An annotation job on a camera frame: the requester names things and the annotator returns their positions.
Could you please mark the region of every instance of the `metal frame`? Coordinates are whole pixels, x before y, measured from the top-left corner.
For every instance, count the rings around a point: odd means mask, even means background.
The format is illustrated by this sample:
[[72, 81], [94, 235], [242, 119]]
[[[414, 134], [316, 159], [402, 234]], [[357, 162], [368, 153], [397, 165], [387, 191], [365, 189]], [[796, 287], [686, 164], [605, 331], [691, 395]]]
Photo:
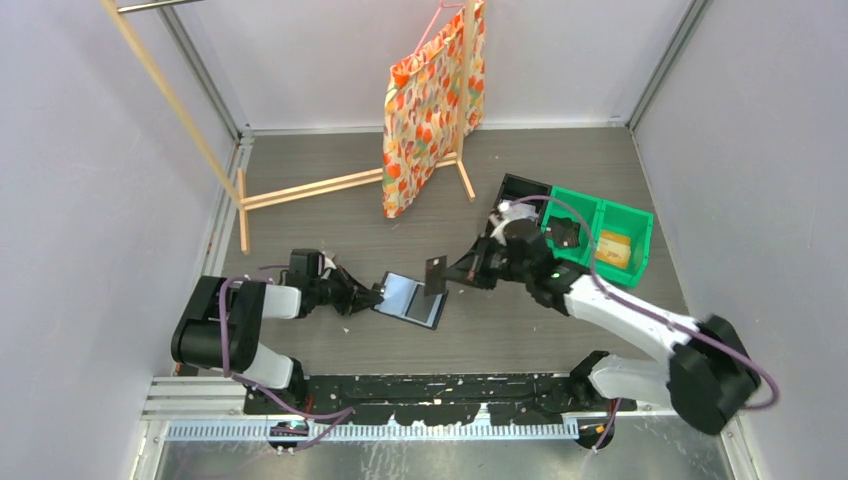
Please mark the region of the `metal frame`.
[[671, 71], [677, 59], [680, 58], [680, 53], [686, 47], [701, 17], [703, 17], [707, 7], [711, 4], [712, 0], [692, 0], [692, 3], [689, 4], [689, 8], [686, 9], [680, 25], [677, 26], [677, 30], [675, 30], [674, 35], [671, 37], [668, 48], [666, 48], [662, 59], [660, 59], [660, 63], [657, 64], [657, 68], [654, 69], [648, 85], [639, 97], [636, 108], [633, 110], [633, 114], [630, 115], [630, 120], [626, 123], [627, 128], [631, 132], [635, 131], [639, 126], [639, 122], [642, 121], [642, 118], [654, 101], [654, 97], [657, 95], [660, 87], [662, 87], [663, 82], [665, 82], [668, 72]]
[[[156, 83], [159, 87], [160, 92], [165, 97], [165, 99], [170, 104], [171, 108], [174, 110], [174, 113], [179, 118], [180, 122], [183, 124], [183, 127], [188, 131], [192, 140], [194, 141], [197, 148], [203, 154], [206, 163], [212, 168], [212, 171], [215, 173], [215, 176], [218, 178], [218, 181], [224, 187], [227, 195], [229, 195], [233, 204], [236, 205], [239, 212], [239, 236], [241, 237], [241, 251], [245, 254], [250, 253], [250, 228], [248, 226], [248, 218], [247, 212], [250, 210], [255, 210], [258, 208], [270, 207], [272, 205], [277, 205], [279, 203], [291, 202], [294, 200], [299, 200], [301, 198], [307, 198], [315, 195], [321, 195], [324, 193], [335, 192], [338, 190], [344, 190], [347, 188], [357, 187], [359, 185], [365, 185], [368, 183], [377, 183], [383, 180], [383, 169], [376, 168], [373, 170], [367, 170], [360, 173], [355, 173], [353, 175], [345, 175], [342, 177], [331, 178], [329, 180], [324, 180], [320, 182], [314, 182], [306, 185], [300, 185], [293, 188], [286, 188], [282, 190], [278, 190], [276, 192], [249, 196], [247, 194], [247, 185], [246, 178], [243, 168], [239, 168], [236, 172], [236, 182], [233, 182], [228, 178], [227, 174], [221, 168], [221, 162], [218, 161], [218, 158], [215, 156], [212, 151], [209, 143], [206, 141], [206, 138], [200, 132], [200, 129], [197, 127], [194, 119], [189, 114], [188, 110], [183, 105], [177, 93], [174, 91], [171, 84], [168, 82], [165, 77], [162, 69], [153, 59], [153, 56], [145, 47], [138, 33], [136, 33], [135, 29], [127, 20], [124, 14], [132, 13], [132, 12], [141, 12], [145, 10], [152, 9], [172, 9], [174, 5], [179, 5], [183, 3], [191, 3], [200, 0], [163, 0], [160, 2], [154, 3], [146, 3], [135, 6], [128, 7], [118, 7], [115, 0], [100, 0], [100, 3], [103, 5], [106, 12], [109, 14], [109, 17], [115, 23], [115, 26], [118, 27], [121, 34], [124, 37], [124, 40], [127, 42], [129, 47], [132, 49], [133, 53], [135, 53], [136, 57], [138, 57], [141, 64], [144, 66], [148, 75], [150, 75], [151, 79]], [[471, 25], [474, 23], [474, 10], [475, 10], [476, 0], [465, 0], [465, 9], [463, 21], [466, 25]], [[229, 111], [226, 108], [226, 104], [221, 98], [220, 92], [218, 92], [215, 87], [214, 82], [212, 81], [209, 72], [203, 66], [203, 62], [200, 61], [200, 56], [197, 53], [197, 50], [194, 47], [194, 44], [191, 42], [191, 39], [188, 37], [188, 34], [185, 32], [185, 28], [179, 20], [179, 17], [175, 15], [173, 10], [170, 10], [166, 13], [163, 13], [163, 21], [165, 21], [166, 26], [168, 26], [169, 30], [172, 32], [172, 36], [176, 40], [180, 49], [184, 52], [184, 56], [186, 57], [187, 62], [192, 68], [195, 77], [200, 82], [203, 90], [206, 92], [207, 96], [212, 102], [213, 107], [215, 107], [218, 112], [219, 117], [221, 117], [224, 124], [227, 126], [227, 129], [230, 131], [231, 135], [234, 131], [238, 131], [237, 126], [233, 122], [232, 115], [230, 115]], [[461, 69], [461, 77], [460, 77], [460, 85], [465, 85], [468, 83], [468, 78], [471, 74], [471, 47], [473, 41], [472, 35], [464, 35], [463, 36], [463, 45], [462, 45], [462, 69]], [[456, 116], [456, 125], [454, 128], [458, 135], [456, 135], [456, 145], [454, 146], [454, 151], [446, 155], [442, 160], [436, 163], [436, 168], [446, 167], [446, 166], [456, 166], [457, 172], [459, 173], [460, 178], [462, 179], [463, 186], [465, 187], [465, 193], [468, 196], [469, 201], [474, 201], [476, 198], [476, 194], [474, 193], [474, 188], [471, 186], [471, 180], [468, 178], [468, 172], [465, 170], [465, 163], [463, 162], [463, 147], [465, 145], [465, 127], [466, 121], [465, 111], [468, 107], [468, 89], [462, 88], [460, 89], [460, 97], [459, 97], [459, 111]]]
[[[223, 100], [220, 91], [209, 74], [209, 71], [203, 64], [194, 42], [187, 33], [185, 26], [174, 9], [177, 5], [194, 3], [197, 1], [201, 0], [162, 0], [159, 2], [126, 7], [117, 7], [114, 0], [101, 0], [101, 4], [103, 4], [116, 26], [124, 35], [125, 40], [144, 65], [148, 74], [157, 84], [163, 96], [166, 100], [168, 100], [169, 104], [171, 104], [172, 109], [183, 123], [183, 126], [192, 136], [195, 144], [201, 150], [207, 162], [210, 163], [211, 168], [224, 188], [224, 191], [221, 193], [221, 197], [218, 200], [217, 215], [213, 225], [213, 232], [215, 232], [215, 235], [213, 235], [210, 240], [206, 261], [203, 264], [203, 272], [214, 273], [216, 271], [220, 271], [220, 263], [224, 256], [223, 250], [226, 249], [226, 243], [229, 240], [229, 230], [227, 229], [227, 225], [230, 226], [229, 228], [233, 228], [232, 220], [236, 210], [239, 212], [240, 228], [242, 228], [242, 250], [247, 253], [249, 251], [246, 218], [246, 212], [248, 210], [276, 203], [293, 201], [321, 193], [328, 193], [330, 191], [341, 190], [365, 183], [377, 182], [380, 181], [380, 177], [377, 177], [377, 175], [381, 175], [381, 169], [374, 169], [360, 174], [355, 174], [353, 176], [331, 179], [324, 182], [317, 182], [317, 184], [303, 185], [295, 187], [294, 189], [274, 192], [271, 194], [273, 195], [272, 198], [274, 201], [270, 201], [271, 198], [268, 197], [263, 199], [261, 196], [257, 196], [260, 197], [257, 199], [255, 197], [246, 196], [243, 171], [246, 168], [252, 147], [252, 132], [241, 131], [236, 125], [236, 122], [233, 120], [233, 117], [227, 108], [226, 102]], [[473, 5], [473, 0], [466, 0], [466, 3]], [[655, 69], [645, 91], [642, 93], [637, 107], [634, 109], [633, 115], [625, 125], [631, 130], [631, 132], [638, 127], [639, 122], [650, 107], [651, 102], [659, 88], [661, 88], [668, 72], [678, 60], [706, 7], [709, 6], [710, 3], [711, 0], [693, 0], [691, 2], [681, 24], [669, 44], [668, 49], [657, 65], [657, 68]], [[123, 15], [127, 13], [152, 9], [158, 9], [158, 13], [162, 18], [163, 23], [174, 39], [177, 47], [182, 52], [186, 63], [189, 65], [193, 75], [210, 101], [210, 104], [221, 119], [222, 124], [225, 126], [228, 133], [235, 140], [238, 140], [236, 154], [229, 163], [226, 172], [220, 169], [220, 163], [217, 162], [214, 154], [211, 153], [211, 150], [206, 145], [205, 139], [199, 131], [197, 131], [197, 127], [194, 125], [193, 119], [190, 117], [188, 112], [185, 111], [185, 108], [182, 107], [179, 98], [173, 92], [173, 89], [164, 78], [164, 75], [161, 73], [158, 66], [155, 62], [153, 62], [152, 57], [149, 52], [147, 52], [138, 35], [123, 18]], [[473, 11], [473, 8], [466, 8], [466, 12], [468, 11]], [[473, 200], [473, 190], [467, 180], [467, 175], [464, 174], [464, 167], [461, 163], [461, 142], [460, 145], [458, 145], [457, 152], [459, 152], [459, 155], [452, 154], [450, 157], [440, 162], [438, 166], [457, 165], [463, 181], [466, 183], [469, 198]], [[240, 191], [236, 191], [236, 185], [234, 185], [234, 182], [241, 187], [239, 189]], [[133, 461], [131, 478], [134, 480], [148, 480], [155, 477], [159, 467], [162, 450], [167, 439], [168, 428], [174, 422], [185, 422], [192, 419], [233, 420], [236, 418], [244, 418], [241, 412], [244, 392], [242, 388], [243, 387], [231, 380], [218, 377], [154, 378], [148, 395], [148, 401], [145, 405], [136, 434], [137, 443], [134, 451], [137, 452], [137, 456]], [[673, 411], [651, 410], [650, 405], [642, 405], [640, 406], [640, 411], [622, 412], [620, 415], [675, 415]], [[580, 414], [569, 414], [568, 416], [573, 418], [601, 418], [605, 415], [606, 414], [604, 412], [585, 412]], [[727, 430], [722, 436], [722, 441], [736, 478], [746, 480], [760, 478], [756, 462], [749, 448], [740, 419], [735, 419], [728, 425]]]
[[[264, 432], [270, 425], [283, 420], [302, 420], [297, 415], [245, 415], [244, 386], [223, 377], [155, 377], [142, 408], [137, 431], [136, 458], [130, 472], [132, 480], [153, 480], [159, 468], [165, 443], [174, 441], [265, 441]], [[572, 412], [563, 415], [562, 425], [547, 427], [488, 425], [488, 413], [481, 408], [475, 422], [458, 427], [400, 427], [382, 428], [345, 425], [337, 427], [336, 435], [322, 441], [381, 441], [381, 440], [542, 440], [569, 439], [577, 435], [578, 419], [605, 418], [607, 412]], [[639, 404], [633, 412], [620, 416], [670, 416], [675, 412]], [[325, 428], [311, 425], [315, 433]], [[227, 438], [234, 430], [248, 429], [242, 438]]]
[[206, 94], [206, 98], [209, 100], [215, 113], [218, 114], [218, 118], [224, 124], [230, 137], [233, 141], [239, 140], [243, 134], [236, 124], [230, 109], [227, 107], [227, 103], [224, 101], [221, 92], [215, 85], [212, 75], [203, 63], [203, 59], [182, 19], [180, 19], [177, 10], [172, 6], [164, 6], [159, 8], [157, 13], [159, 13], [159, 18], [162, 19], [162, 23], [165, 24], [165, 28], [171, 34], [171, 38], [173, 38], [174, 43], [177, 45], [177, 49], [182, 53], [186, 65], [191, 69], [191, 73], [194, 75], [197, 83], [200, 84], [200, 88]]

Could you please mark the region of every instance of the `green plastic bin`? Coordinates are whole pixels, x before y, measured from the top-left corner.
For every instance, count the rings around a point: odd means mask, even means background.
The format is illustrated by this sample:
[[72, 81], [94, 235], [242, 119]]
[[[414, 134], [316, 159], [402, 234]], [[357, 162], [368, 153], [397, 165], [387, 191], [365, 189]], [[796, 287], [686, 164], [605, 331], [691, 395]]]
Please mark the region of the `green plastic bin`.
[[[586, 223], [592, 226], [592, 234], [595, 237], [600, 235], [600, 222], [598, 220], [600, 219], [601, 204], [603, 200], [583, 193], [566, 190], [562, 187], [554, 187], [551, 189], [551, 196], [562, 200], [573, 209], [577, 210], [577, 212], [583, 216], [583, 219], [586, 220]], [[560, 204], [556, 202], [548, 202], [548, 208], [545, 209], [545, 215], [542, 219], [543, 232], [547, 228], [548, 220], [551, 217], [570, 218], [577, 221], [574, 215], [568, 213], [568, 210], [563, 208]], [[554, 257], [556, 258], [570, 260], [581, 265], [589, 265], [589, 255], [591, 253], [589, 249], [589, 237], [586, 235], [586, 231], [583, 228], [580, 229], [578, 241], [580, 242], [580, 245], [575, 248], [555, 247], [553, 240], [548, 240], [548, 246], [551, 247], [551, 250], [554, 252]]]
[[630, 237], [630, 261], [627, 268], [618, 268], [598, 260], [595, 262], [598, 275], [618, 285], [628, 288], [635, 287], [642, 279], [645, 267], [648, 266], [651, 233], [654, 230], [654, 215], [627, 205], [603, 200], [601, 212], [597, 218], [598, 233], [595, 233], [596, 239], [600, 238], [601, 230], [609, 230]]

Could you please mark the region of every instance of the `metal rod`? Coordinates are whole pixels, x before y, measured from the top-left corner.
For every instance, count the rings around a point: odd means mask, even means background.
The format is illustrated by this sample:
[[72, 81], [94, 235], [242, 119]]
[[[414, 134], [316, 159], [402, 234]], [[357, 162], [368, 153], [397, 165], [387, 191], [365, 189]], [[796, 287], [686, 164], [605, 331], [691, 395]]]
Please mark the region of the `metal rod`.
[[174, 39], [177, 49], [182, 53], [183, 59], [185, 59], [186, 64], [194, 74], [194, 78], [197, 80], [200, 88], [203, 89], [203, 93], [206, 94], [206, 98], [209, 99], [209, 103], [212, 104], [212, 108], [215, 109], [215, 113], [218, 114], [221, 122], [230, 133], [230, 137], [234, 141], [238, 140], [241, 136], [238, 125], [236, 125], [233, 115], [227, 108], [227, 104], [224, 102], [223, 96], [221, 96], [221, 91], [218, 90], [215, 81], [212, 80], [212, 75], [203, 63], [200, 52], [197, 51], [197, 47], [194, 45], [185, 25], [180, 19], [177, 9], [174, 7], [163, 7], [157, 13], [171, 34], [171, 38]]
[[633, 113], [630, 115], [630, 120], [628, 120], [626, 126], [631, 132], [636, 131], [636, 127], [639, 126], [639, 122], [642, 121], [642, 118], [654, 101], [654, 97], [656, 97], [657, 92], [662, 87], [663, 82], [665, 82], [668, 72], [671, 71], [671, 68], [677, 62], [680, 53], [686, 47], [706, 8], [711, 3], [712, 0], [692, 0], [689, 4], [689, 8], [677, 26], [677, 30], [674, 32], [668, 48], [660, 59], [660, 63], [657, 64], [657, 68], [654, 69], [648, 85], [645, 86], [645, 91], [642, 92], [639, 101], [636, 103], [636, 108], [633, 109]]
[[203, 155], [206, 163], [209, 164], [209, 167], [215, 173], [215, 176], [218, 177], [218, 181], [221, 182], [224, 190], [227, 191], [227, 195], [233, 199], [233, 203], [236, 204], [237, 207], [241, 208], [241, 197], [238, 192], [236, 192], [236, 187], [233, 186], [232, 182], [230, 182], [230, 178], [227, 177], [226, 172], [224, 172], [224, 169], [221, 167], [221, 162], [218, 161], [218, 158], [212, 151], [212, 147], [209, 145], [209, 142], [206, 141], [206, 137], [200, 133], [200, 129], [194, 122], [194, 119], [188, 113], [188, 110], [185, 105], [183, 105], [180, 97], [177, 96], [177, 92], [174, 91], [174, 87], [172, 87], [165, 78], [165, 74], [162, 72], [162, 69], [153, 60], [153, 55], [151, 55], [150, 51], [147, 50], [147, 47], [144, 46], [144, 42], [141, 41], [138, 33], [130, 24], [129, 20], [118, 13], [115, 0], [100, 0], [100, 4], [103, 5], [106, 13], [112, 19], [112, 22], [115, 23], [115, 26], [118, 27], [118, 30], [121, 32], [121, 35], [123, 35], [127, 45], [138, 58], [139, 62], [141, 62], [141, 65], [147, 71], [147, 74], [150, 75], [150, 79], [153, 80], [153, 83], [155, 83], [157, 87], [159, 87], [159, 92], [162, 93], [163, 97], [165, 97], [165, 100], [171, 106], [171, 109], [180, 120], [180, 123], [182, 123], [186, 131], [188, 131], [189, 136], [191, 136], [191, 139], [194, 141], [197, 149], [200, 150], [200, 153]]
[[162, 0], [161, 2], [142, 3], [141, 5], [130, 5], [129, 7], [118, 7], [118, 13], [133, 13], [142, 12], [144, 10], [153, 10], [154, 8], [167, 7], [169, 5], [180, 5], [183, 3], [194, 3], [203, 0]]

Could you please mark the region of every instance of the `wooden stand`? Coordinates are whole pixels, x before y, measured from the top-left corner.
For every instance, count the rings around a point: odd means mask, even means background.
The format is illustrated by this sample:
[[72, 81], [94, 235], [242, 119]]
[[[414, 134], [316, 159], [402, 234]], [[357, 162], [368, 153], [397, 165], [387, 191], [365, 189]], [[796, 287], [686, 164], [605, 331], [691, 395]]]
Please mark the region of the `wooden stand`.
[[[189, 115], [188, 110], [186, 110], [185, 106], [180, 101], [180, 98], [177, 96], [173, 87], [168, 80], [165, 78], [165, 75], [162, 73], [162, 70], [153, 60], [153, 56], [147, 50], [147, 47], [142, 43], [141, 38], [136, 33], [135, 29], [130, 25], [129, 21], [125, 18], [123, 13], [129, 13], [131, 11], [138, 11], [132, 9], [122, 9], [119, 11], [118, 5], [115, 0], [100, 0], [100, 3], [106, 9], [106, 12], [109, 14], [109, 17], [118, 27], [121, 34], [124, 36], [124, 40], [126, 40], [127, 44], [132, 49], [133, 53], [135, 53], [136, 57], [138, 57], [144, 69], [150, 75], [150, 78], [153, 79], [153, 82], [159, 87], [159, 91], [162, 93], [162, 96], [165, 97], [165, 100], [168, 101], [168, 104], [171, 106], [171, 109], [174, 110], [174, 113], [179, 118], [180, 123], [183, 124], [183, 127], [188, 131], [192, 140], [194, 141], [197, 148], [203, 154], [206, 163], [212, 168], [212, 171], [215, 173], [215, 176], [218, 178], [218, 181], [221, 182], [221, 185], [224, 187], [224, 190], [227, 192], [227, 195], [230, 196], [230, 199], [236, 205], [239, 211], [239, 235], [241, 236], [241, 251], [245, 254], [250, 253], [250, 231], [248, 228], [247, 222], [247, 212], [250, 210], [255, 210], [257, 208], [269, 207], [271, 205], [277, 205], [279, 203], [291, 202], [294, 200], [299, 200], [301, 198], [312, 197], [315, 195], [321, 195], [324, 193], [335, 192], [337, 190], [344, 190], [346, 188], [358, 187], [359, 185], [365, 185], [368, 183], [377, 183], [382, 181], [383, 179], [383, 169], [375, 168], [373, 170], [366, 170], [360, 173], [354, 173], [352, 175], [345, 175], [343, 177], [331, 178], [329, 180], [323, 180], [320, 182], [309, 183], [306, 185], [300, 185], [298, 187], [292, 188], [284, 188], [282, 190], [278, 190], [276, 192], [271, 193], [263, 193], [261, 195], [254, 195], [252, 197], [247, 196], [247, 187], [245, 185], [245, 173], [241, 168], [238, 169], [238, 174], [236, 177], [236, 185], [234, 186], [230, 179], [227, 177], [226, 173], [224, 173], [223, 168], [221, 168], [221, 162], [218, 161], [218, 158], [215, 157], [215, 154], [212, 152], [209, 143], [200, 133], [200, 129], [195, 124], [194, 119], [192, 119], [191, 115]], [[467, 86], [468, 78], [471, 72], [471, 48], [472, 41], [474, 35], [469, 34], [471, 28], [474, 25], [474, 5], [476, 0], [465, 0], [465, 10], [463, 13], [463, 24], [465, 34], [463, 35], [462, 42], [462, 70], [461, 70], [461, 79], [460, 85]], [[144, 9], [156, 8], [154, 4], [145, 5]], [[465, 145], [465, 128], [466, 128], [466, 110], [468, 107], [468, 88], [460, 88], [459, 94], [459, 112], [456, 116], [457, 124], [454, 126], [456, 128], [456, 146], [454, 148], [454, 152], [449, 153], [442, 160], [436, 163], [436, 168], [447, 167], [450, 165], [456, 165], [456, 169], [459, 172], [459, 177], [462, 180], [462, 184], [465, 187], [465, 193], [468, 195], [468, 200], [473, 202], [476, 198], [474, 194], [474, 188], [471, 186], [471, 180], [468, 178], [468, 173], [465, 171], [465, 164], [463, 163], [463, 147]]]

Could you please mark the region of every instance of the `shopping bag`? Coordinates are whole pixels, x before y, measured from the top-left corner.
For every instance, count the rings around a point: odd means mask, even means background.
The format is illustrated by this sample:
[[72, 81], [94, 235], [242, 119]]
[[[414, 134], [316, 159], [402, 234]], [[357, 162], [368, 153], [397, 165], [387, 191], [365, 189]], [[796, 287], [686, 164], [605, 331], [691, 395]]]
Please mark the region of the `shopping bag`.
[[[471, 73], [466, 108], [467, 135], [483, 118], [485, 0], [474, 8]], [[461, 9], [418, 52], [391, 68], [383, 128], [383, 213], [400, 215], [433, 174], [436, 162], [454, 151], [462, 41]]]

